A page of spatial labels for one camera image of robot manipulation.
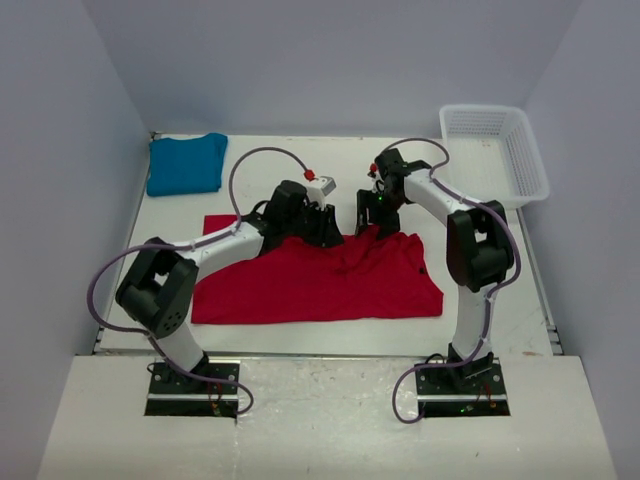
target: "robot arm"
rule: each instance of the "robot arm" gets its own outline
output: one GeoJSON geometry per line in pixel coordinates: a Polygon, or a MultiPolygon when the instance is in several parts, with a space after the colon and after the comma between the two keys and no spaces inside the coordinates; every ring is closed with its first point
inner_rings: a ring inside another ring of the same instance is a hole
{"type": "MultiPolygon", "coordinates": [[[[289,236],[320,247],[341,244],[334,207],[325,204],[334,188],[329,177],[315,178],[307,187],[285,180],[268,202],[258,204],[239,224],[176,243],[174,250],[141,251],[118,287],[117,303],[146,328],[168,358],[197,374],[208,358],[185,321],[196,283],[229,265],[268,253],[289,236]]],[[[165,242],[154,238],[148,243],[165,242]]]]}
{"type": "MultiPolygon", "coordinates": [[[[397,149],[386,150],[372,164],[369,176],[372,191],[358,192],[357,234],[369,224],[380,227],[379,237],[400,230],[398,209],[416,203],[426,209],[447,229],[447,267],[458,284],[458,319],[449,345],[450,362],[468,358],[478,346],[474,361],[461,375],[467,378],[486,370],[493,360],[490,323],[491,311],[485,308],[488,291],[502,282],[513,265],[509,240],[486,212],[455,200],[438,187],[429,176],[430,166],[423,161],[405,162],[397,149]],[[484,235],[478,239],[476,234],[484,235]]],[[[458,193],[453,187],[450,190],[458,193]]],[[[504,207],[496,202],[483,204],[505,219],[504,207]]]]}

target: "blue towel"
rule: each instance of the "blue towel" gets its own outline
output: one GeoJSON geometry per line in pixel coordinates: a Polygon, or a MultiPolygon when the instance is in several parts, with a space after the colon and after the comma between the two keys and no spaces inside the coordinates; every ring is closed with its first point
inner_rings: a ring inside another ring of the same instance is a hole
{"type": "Polygon", "coordinates": [[[217,192],[228,139],[210,133],[191,140],[163,138],[151,142],[151,175],[147,195],[217,192]]]}

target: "red cloth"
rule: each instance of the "red cloth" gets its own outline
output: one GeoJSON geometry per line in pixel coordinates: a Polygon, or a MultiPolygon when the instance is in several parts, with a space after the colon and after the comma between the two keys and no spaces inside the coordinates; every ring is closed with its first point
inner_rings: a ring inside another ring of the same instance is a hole
{"type": "MultiPolygon", "coordinates": [[[[205,217],[204,233],[233,215],[205,217]]],[[[357,318],[436,317],[443,293],[424,263],[417,235],[376,241],[377,228],[343,245],[318,248],[288,238],[268,254],[230,265],[200,281],[193,323],[264,324],[357,318]]]]}

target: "white table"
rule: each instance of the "white table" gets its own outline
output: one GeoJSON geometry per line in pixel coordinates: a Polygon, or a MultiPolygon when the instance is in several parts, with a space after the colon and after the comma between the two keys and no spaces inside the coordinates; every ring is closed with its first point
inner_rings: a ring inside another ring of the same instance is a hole
{"type": "MultiPolygon", "coordinates": [[[[510,417],[415,425],[390,407],[407,358],[245,360],[256,403],[237,425],[145,417],[148,362],[74,359],[40,480],[616,478],[577,357],[505,355],[510,417]]],[[[412,379],[399,407],[416,413],[412,379]]]]}
{"type": "MultiPolygon", "coordinates": [[[[205,215],[231,213],[228,181],[233,163],[246,151],[264,145],[278,146],[300,156],[317,175],[333,176],[337,189],[329,202],[336,206],[340,230],[352,234],[356,219],[356,192],[370,188],[366,176],[377,154],[395,138],[326,138],[231,136],[223,171],[223,188],[218,193],[150,198],[146,195],[131,238],[137,245],[159,236],[166,241],[186,240],[202,233],[205,215]]],[[[431,164],[441,160],[441,152],[424,144],[401,147],[407,161],[424,159],[431,164]]],[[[235,190],[243,212],[262,199],[271,197],[283,179],[302,181],[298,165],[287,156],[260,153],[248,159],[236,175],[235,190]]],[[[446,171],[439,174],[446,179],[446,171]]],[[[402,230],[418,233],[425,245],[429,273],[444,291],[444,313],[440,318],[402,320],[362,319],[355,321],[289,323],[276,325],[195,325],[200,345],[209,352],[242,354],[300,354],[377,356],[424,356],[446,352],[453,337],[457,317],[457,286],[445,264],[445,229],[420,207],[400,210],[402,230]]],[[[517,212],[508,213],[509,226],[523,252],[521,278],[498,296],[492,338],[499,355],[551,355],[547,320],[538,296],[527,246],[517,212]]],[[[130,257],[123,272],[132,262],[130,257]]],[[[124,311],[113,302],[109,321],[134,326],[124,311]]],[[[109,353],[147,352],[149,344],[138,335],[104,332],[100,348],[109,353]]]]}

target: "black mounting plate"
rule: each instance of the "black mounting plate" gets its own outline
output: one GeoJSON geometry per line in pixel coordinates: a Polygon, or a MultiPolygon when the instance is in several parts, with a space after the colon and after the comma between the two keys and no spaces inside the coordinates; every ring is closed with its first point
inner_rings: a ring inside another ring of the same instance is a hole
{"type": "Polygon", "coordinates": [[[502,368],[497,361],[490,370],[457,385],[447,379],[444,368],[421,370],[415,377],[418,411],[424,412],[424,418],[510,415],[502,368]]]}
{"type": "MultiPolygon", "coordinates": [[[[237,387],[188,379],[163,362],[149,365],[148,370],[151,372],[151,380],[146,416],[236,418],[237,387]]],[[[199,367],[198,374],[238,381],[240,364],[208,363],[199,367]]]]}

